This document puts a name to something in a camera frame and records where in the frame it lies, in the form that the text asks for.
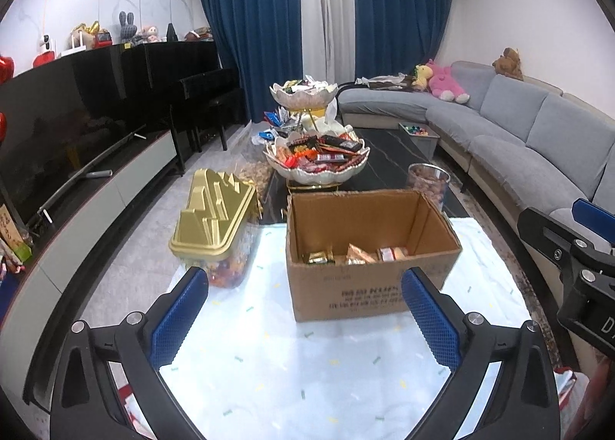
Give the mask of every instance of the white scalloped bowl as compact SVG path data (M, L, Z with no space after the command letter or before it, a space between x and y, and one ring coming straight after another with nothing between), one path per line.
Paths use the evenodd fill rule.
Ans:
M370 156L370 147L365 147L365 141L359 140L359 142L363 143L363 147L359 150L359 153L365 154L363 161L361 161L356 166L352 166L350 168L346 168L343 171L339 171L339 173L333 171L322 171L321 173L308 173L307 171L303 171L299 168L289 169L280 163L276 159L276 157L271 153L271 146L268 144L264 154L267 156L267 160L271 167L278 171L278 173L288 180L293 180L301 185L332 185L335 183L344 183L346 180L349 180L353 176L361 173L363 168L367 164L367 159Z
M269 86L271 95L276 102L291 111L310 110L325 108L337 95L337 85L331 91L321 89L320 91L296 91L295 93L287 93L278 83Z

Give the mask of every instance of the gray sofa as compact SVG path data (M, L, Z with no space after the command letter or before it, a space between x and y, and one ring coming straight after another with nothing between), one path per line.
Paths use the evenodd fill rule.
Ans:
M397 128L428 122L440 145L487 194L514 230L519 213L537 208L611 253L611 244L573 220L578 198L615 213L615 120L542 81L516 81L493 67L459 61L453 76L470 94L467 106L416 92L350 89L338 97L345 123L357 128ZM558 270L527 246L558 302ZM571 335L589 375L595 352Z

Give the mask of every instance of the white tablecloth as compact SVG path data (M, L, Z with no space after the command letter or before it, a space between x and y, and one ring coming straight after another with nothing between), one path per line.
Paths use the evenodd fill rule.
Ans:
M474 219L452 219L463 246L443 292L492 324L530 318L504 262ZM247 279L211 287L166 384L208 440L402 440L449 376L410 312L298 324L285 265L286 226L265 226ZM171 283L181 278L180 268ZM493 387L491 364L457 437Z

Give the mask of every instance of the black tv screen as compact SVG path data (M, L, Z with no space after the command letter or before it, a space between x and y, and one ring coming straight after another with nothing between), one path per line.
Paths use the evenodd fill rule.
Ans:
M78 52L0 85L0 176L24 222L77 170L138 127L121 45Z

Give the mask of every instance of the silver screw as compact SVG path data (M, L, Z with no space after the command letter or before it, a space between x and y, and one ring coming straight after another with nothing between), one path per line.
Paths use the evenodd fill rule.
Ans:
M583 279L585 279L587 282L594 282L596 280L596 276L593 274L592 271L581 270L580 274L583 276Z
M527 327L531 332L536 332L538 330L538 322L535 320L528 320L525 322L525 327Z
M81 320L77 320L77 322L75 322L71 327L71 331L73 331L75 334L78 334L84 329L84 327L85 324Z
M475 311L470 312L467 315L467 319L470 321L471 324L474 325L481 325L483 322L485 322L485 317Z
M128 313L128 316L126 317L126 322L128 322L130 325L136 325L141 322L141 319L143 319L143 315L138 311L134 311L132 313Z

